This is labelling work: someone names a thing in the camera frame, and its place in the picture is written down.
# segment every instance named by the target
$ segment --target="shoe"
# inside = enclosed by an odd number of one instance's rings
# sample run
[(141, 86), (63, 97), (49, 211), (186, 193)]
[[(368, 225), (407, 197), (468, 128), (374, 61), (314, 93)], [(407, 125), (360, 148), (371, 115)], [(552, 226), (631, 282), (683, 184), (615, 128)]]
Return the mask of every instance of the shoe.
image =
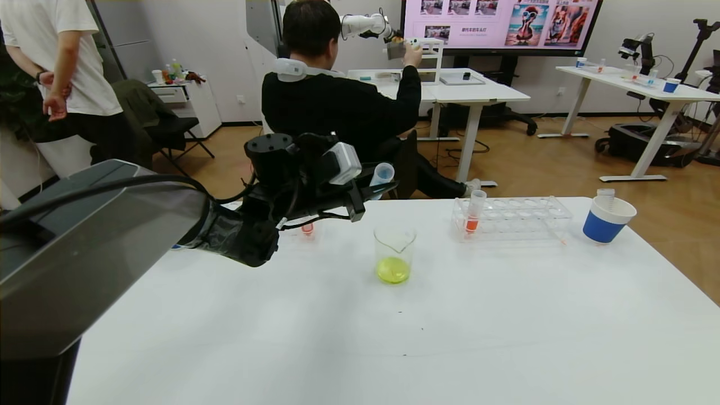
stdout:
[(475, 190), (480, 190), (482, 186), (482, 183), (480, 182), (480, 179), (473, 179), (469, 182), (465, 182), (465, 194), (462, 195), (463, 198), (470, 198), (470, 195)]

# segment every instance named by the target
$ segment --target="black jacket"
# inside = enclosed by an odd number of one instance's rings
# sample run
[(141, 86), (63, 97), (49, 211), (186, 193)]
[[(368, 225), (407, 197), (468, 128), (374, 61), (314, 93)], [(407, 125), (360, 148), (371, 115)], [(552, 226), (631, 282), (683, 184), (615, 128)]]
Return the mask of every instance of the black jacket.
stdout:
[(335, 131), (341, 141), (355, 146), (362, 161), (371, 161), (379, 144), (415, 126), (421, 94), (420, 76), (412, 66), (402, 72), (397, 100), (353, 79), (321, 74), (287, 83), (270, 73), (263, 82), (262, 108), (276, 133)]

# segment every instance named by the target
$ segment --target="hand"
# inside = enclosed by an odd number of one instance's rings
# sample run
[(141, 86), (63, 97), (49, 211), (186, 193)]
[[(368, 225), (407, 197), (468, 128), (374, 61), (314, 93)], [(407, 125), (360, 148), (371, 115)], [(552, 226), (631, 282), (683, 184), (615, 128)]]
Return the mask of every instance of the hand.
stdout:
[[(46, 89), (52, 90), (53, 89), (53, 81), (55, 81), (55, 74), (53, 72), (42, 72), (40, 74), (40, 84), (42, 84)], [(73, 85), (68, 84), (68, 86), (63, 89), (63, 97), (66, 99), (70, 96), (70, 93), (73, 91)]]
[(402, 60), (404, 66), (415, 66), (416, 68), (423, 61), (423, 48), (415, 47), (415, 44), (405, 43), (405, 57)]
[(42, 113), (50, 116), (50, 122), (59, 121), (68, 116), (65, 97), (62, 94), (50, 93), (42, 102)]

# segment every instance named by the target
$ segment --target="man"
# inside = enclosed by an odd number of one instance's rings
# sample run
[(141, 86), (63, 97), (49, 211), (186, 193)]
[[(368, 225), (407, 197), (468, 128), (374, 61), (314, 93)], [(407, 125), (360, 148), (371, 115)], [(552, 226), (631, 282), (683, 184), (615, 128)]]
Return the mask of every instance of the man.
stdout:
[[(290, 58), (311, 68), (329, 71), (338, 55), (342, 30), (340, 16), (325, 0), (296, 0), (285, 9), (283, 38)], [(380, 94), (375, 86), (327, 74), (296, 82), (280, 81), (275, 73), (265, 76), (263, 114), (273, 131), (298, 136), (335, 131), (355, 146), (361, 161), (392, 160), (379, 156), (380, 146), (394, 144), (397, 136), (415, 127), (422, 86), (417, 67), (422, 50), (406, 45), (397, 100)], [(442, 177), (418, 155), (418, 189), (431, 198), (469, 197), (480, 181), (458, 183)]]
[(93, 164), (136, 163), (135, 139), (103, 77), (85, 0), (0, 0), (0, 23), (8, 54), (37, 80), (50, 122), (95, 143)]

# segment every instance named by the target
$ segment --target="tv screen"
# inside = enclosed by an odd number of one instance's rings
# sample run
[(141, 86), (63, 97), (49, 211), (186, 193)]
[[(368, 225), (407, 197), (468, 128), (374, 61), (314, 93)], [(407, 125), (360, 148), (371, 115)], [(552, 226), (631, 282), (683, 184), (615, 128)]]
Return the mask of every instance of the tv screen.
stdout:
[(603, 0), (402, 0), (406, 37), (447, 53), (581, 56)]

